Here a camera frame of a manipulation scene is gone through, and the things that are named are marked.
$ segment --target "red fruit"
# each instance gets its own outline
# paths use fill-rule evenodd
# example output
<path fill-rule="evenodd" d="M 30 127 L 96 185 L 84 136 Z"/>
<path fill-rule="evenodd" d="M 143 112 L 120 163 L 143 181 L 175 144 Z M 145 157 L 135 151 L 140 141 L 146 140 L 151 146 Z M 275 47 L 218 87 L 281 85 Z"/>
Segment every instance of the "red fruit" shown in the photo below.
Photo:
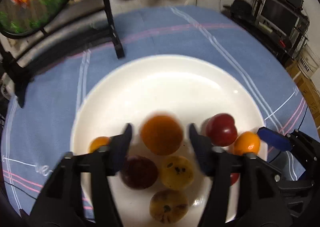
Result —
<path fill-rule="evenodd" d="M 239 176 L 240 176 L 239 173 L 231 173 L 230 174 L 230 180 L 231 180 L 230 186 L 235 184 L 235 182 L 239 179 Z"/>
<path fill-rule="evenodd" d="M 120 171 L 122 181 L 130 188 L 145 189 L 155 183 L 158 168 L 150 159 L 139 156 L 126 156 L 123 169 Z"/>
<path fill-rule="evenodd" d="M 214 115 L 205 127 L 205 134 L 214 145 L 231 145 L 238 136 L 234 118 L 226 113 Z"/>

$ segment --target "black monitor screen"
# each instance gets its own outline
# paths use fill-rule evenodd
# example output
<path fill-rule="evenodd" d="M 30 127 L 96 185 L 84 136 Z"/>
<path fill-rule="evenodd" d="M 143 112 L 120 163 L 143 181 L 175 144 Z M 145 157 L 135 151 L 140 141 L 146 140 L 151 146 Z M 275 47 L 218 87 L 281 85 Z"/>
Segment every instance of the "black monitor screen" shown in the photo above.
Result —
<path fill-rule="evenodd" d="M 274 0 L 266 0 L 261 15 L 290 36 L 298 17 Z"/>

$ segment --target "table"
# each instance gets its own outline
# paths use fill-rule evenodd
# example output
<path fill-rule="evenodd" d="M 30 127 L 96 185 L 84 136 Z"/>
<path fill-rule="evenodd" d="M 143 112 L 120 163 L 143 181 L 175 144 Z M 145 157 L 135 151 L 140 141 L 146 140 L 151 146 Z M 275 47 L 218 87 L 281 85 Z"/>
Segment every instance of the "table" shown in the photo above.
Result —
<path fill-rule="evenodd" d="M 70 150 L 76 112 L 92 87 L 115 68 L 154 54 L 192 56 L 219 66 L 252 95 L 266 126 L 286 134 L 299 126 L 307 108 L 276 58 L 245 30 L 220 13 L 194 6 L 146 8 L 119 15 L 115 25 L 126 57 L 118 60 L 112 43 L 88 49 L 28 85 L 25 107 L 10 101 L 1 143 L 4 179 L 36 197 L 61 156 Z M 301 131 L 319 141 L 307 110 Z M 268 159 L 278 154 L 269 148 Z M 304 169 L 290 153 L 277 159 L 289 180 Z M 6 184 L 16 211 L 30 213 L 34 199 Z M 86 216 L 92 207 L 84 199 Z"/>

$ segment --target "orange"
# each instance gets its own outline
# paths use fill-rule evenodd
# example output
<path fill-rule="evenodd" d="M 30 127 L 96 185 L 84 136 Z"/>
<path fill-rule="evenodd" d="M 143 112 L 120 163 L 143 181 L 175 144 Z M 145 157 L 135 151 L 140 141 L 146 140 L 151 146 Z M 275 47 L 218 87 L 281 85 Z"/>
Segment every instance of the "orange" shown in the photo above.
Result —
<path fill-rule="evenodd" d="M 179 149 L 183 140 L 183 130 L 174 118 L 156 115 L 144 123 L 140 136 L 152 153 L 170 155 Z"/>
<path fill-rule="evenodd" d="M 94 140 L 92 140 L 90 147 L 89 147 L 89 153 L 93 153 L 99 147 L 101 147 L 103 145 L 108 145 L 109 143 L 110 143 L 109 137 L 97 137 Z"/>
<path fill-rule="evenodd" d="M 243 155 L 245 153 L 258 154 L 260 149 L 260 138 L 257 134 L 252 132 L 242 133 L 235 141 L 233 146 L 233 153 L 236 155 Z"/>

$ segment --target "monitor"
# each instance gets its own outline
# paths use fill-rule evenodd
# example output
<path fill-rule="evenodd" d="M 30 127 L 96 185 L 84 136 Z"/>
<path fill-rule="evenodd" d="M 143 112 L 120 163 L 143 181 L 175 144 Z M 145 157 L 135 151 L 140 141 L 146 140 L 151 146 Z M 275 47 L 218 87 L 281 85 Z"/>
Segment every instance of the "monitor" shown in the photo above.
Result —
<path fill-rule="evenodd" d="M 266 21 L 270 21 L 288 37 L 296 25 L 298 17 L 275 0 L 265 0 L 261 14 Z"/>

